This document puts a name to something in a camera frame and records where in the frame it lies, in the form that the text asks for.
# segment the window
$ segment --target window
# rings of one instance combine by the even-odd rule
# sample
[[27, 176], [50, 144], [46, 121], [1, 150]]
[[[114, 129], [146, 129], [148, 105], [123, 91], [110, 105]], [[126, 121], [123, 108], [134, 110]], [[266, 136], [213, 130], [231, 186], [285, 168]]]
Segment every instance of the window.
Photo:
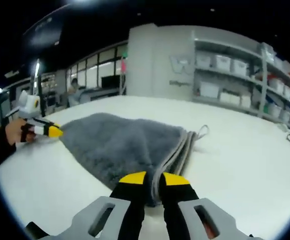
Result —
[[76, 75], [77, 74], [77, 65], [74, 65], [71, 67], [71, 75]]
[[115, 57], [114, 55], [115, 55], [115, 48], [103, 51], [99, 54], [99, 62], [102, 63], [110, 59], [113, 59]]
[[84, 60], [78, 64], [78, 71], [85, 69], [85, 63], [86, 61]]
[[77, 79], [77, 73], [71, 74], [70, 80], [72, 81], [73, 79]]
[[85, 86], [85, 70], [78, 72], [77, 82], [78, 82], [78, 85]]
[[121, 74], [121, 68], [122, 68], [122, 61], [117, 60], [116, 61], [116, 72], [115, 75], [120, 75]]
[[87, 79], [86, 87], [87, 88], [96, 88], [97, 87], [97, 66], [93, 66], [87, 69]]
[[117, 47], [117, 57], [123, 56], [125, 52], [127, 52], [127, 44], [120, 45]]
[[97, 54], [87, 59], [87, 68], [97, 65]]
[[66, 82], [67, 82], [67, 90], [71, 86], [71, 70], [68, 69], [66, 72]]
[[114, 62], [106, 62], [98, 66], [98, 86], [102, 87], [102, 77], [114, 75]]

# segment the logo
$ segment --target logo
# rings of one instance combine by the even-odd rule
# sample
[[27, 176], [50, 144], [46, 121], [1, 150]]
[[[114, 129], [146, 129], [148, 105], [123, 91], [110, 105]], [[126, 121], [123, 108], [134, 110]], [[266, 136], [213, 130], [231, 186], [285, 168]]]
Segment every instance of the logo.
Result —
[[192, 75], [194, 73], [194, 60], [186, 55], [170, 56], [170, 64], [174, 73]]
[[188, 82], [180, 82], [176, 80], [171, 80], [169, 81], [169, 85], [175, 85], [175, 86], [181, 87], [181, 86], [190, 86], [191, 84]]

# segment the white pillar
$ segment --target white pillar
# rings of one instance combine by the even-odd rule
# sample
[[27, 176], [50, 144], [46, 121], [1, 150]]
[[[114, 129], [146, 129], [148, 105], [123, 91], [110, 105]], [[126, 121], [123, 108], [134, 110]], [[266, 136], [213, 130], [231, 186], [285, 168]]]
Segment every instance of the white pillar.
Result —
[[153, 51], [158, 27], [146, 24], [129, 31], [126, 94], [153, 96]]

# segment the hand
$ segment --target hand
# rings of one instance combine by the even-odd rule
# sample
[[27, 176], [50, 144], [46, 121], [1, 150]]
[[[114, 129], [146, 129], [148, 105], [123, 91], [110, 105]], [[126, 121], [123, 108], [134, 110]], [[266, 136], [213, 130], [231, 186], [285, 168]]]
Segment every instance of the hand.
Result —
[[[22, 130], [21, 127], [24, 126], [27, 122], [22, 119], [18, 118], [16, 120], [13, 120], [10, 122], [6, 127], [5, 127], [5, 132], [6, 132], [6, 138], [8, 143], [12, 146], [15, 143], [20, 143], [21, 142], [21, 136], [22, 136]], [[31, 127], [29, 129], [29, 132], [26, 135], [26, 142], [31, 143], [34, 141], [36, 134], [33, 133], [34, 127]]]

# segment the wall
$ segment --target wall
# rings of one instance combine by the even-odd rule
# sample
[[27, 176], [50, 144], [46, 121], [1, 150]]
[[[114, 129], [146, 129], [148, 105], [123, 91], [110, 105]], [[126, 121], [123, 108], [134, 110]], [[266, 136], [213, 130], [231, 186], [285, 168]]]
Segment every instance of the wall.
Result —
[[[127, 94], [190, 100], [194, 84], [194, 39], [214, 40], [256, 52], [258, 42], [230, 31], [205, 26], [134, 27], [128, 38]], [[173, 70], [171, 57], [186, 56], [189, 68]], [[290, 71], [285, 61], [284, 68]], [[170, 84], [177, 81], [182, 86]]]

